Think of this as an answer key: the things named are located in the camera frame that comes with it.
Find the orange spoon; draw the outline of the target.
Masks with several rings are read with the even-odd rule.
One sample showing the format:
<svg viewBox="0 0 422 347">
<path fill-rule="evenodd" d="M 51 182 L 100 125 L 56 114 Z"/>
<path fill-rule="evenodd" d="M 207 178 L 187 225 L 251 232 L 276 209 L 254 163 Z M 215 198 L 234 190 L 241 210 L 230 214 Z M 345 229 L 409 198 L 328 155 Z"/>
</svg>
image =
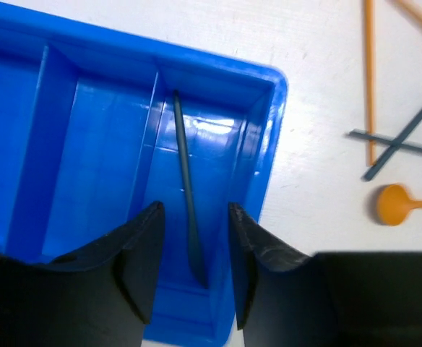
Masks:
<svg viewBox="0 0 422 347">
<path fill-rule="evenodd" d="M 409 214 L 422 209 L 422 200 L 416 200 L 402 184 L 390 184 L 383 188 L 376 201 L 379 220 L 387 226 L 402 224 Z"/>
</svg>

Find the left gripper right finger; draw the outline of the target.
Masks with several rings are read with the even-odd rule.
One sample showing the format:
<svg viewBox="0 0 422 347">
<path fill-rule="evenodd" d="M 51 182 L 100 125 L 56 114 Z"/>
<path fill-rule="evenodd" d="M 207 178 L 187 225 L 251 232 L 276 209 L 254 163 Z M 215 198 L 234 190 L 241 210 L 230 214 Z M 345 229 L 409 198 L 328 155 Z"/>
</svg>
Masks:
<svg viewBox="0 0 422 347">
<path fill-rule="evenodd" d="M 422 252 L 308 256 L 228 206 L 246 346 L 422 346 Z"/>
</svg>

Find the blue plastic knife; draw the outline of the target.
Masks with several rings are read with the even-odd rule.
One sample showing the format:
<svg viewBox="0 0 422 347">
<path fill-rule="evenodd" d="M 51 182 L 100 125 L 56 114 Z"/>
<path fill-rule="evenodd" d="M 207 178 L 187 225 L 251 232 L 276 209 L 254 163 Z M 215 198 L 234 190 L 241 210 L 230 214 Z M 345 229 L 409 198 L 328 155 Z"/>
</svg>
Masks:
<svg viewBox="0 0 422 347">
<path fill-rule="evenodd" d="M 184 185 L 184 194 L 186 199 L 186 209 L 188 218 L 187 253 L 189 267 L 196 280 L 204 288 L 208 288 L 208 279 L 204 263 L 203 249 L 199 238 L 196 213 L 194 209 L 194 199 L 191 185 L 191 174 L 189 170 L 189 154 L 186 143 L 184 116 L 181 108 L 180 97 L 177 90 L 173 91 L 173 112 L 176 127 L 176 141 L 178 145 L 178 155 L 181 164 L 181 175 Z"/>
</svg>

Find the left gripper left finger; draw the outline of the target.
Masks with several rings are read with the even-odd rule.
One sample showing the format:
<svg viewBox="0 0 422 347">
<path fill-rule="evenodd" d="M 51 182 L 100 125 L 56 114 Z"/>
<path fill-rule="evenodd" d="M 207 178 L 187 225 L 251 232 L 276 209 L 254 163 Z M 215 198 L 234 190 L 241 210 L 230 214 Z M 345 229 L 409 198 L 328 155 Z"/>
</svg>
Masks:
<svg viewBox="0 0 422 347">
<path fill-rule="evenodd" d="M 0 346 L 140 346 L 164 235 L 157 201 L 49 263 L 0 254 Z"/>
</svg>

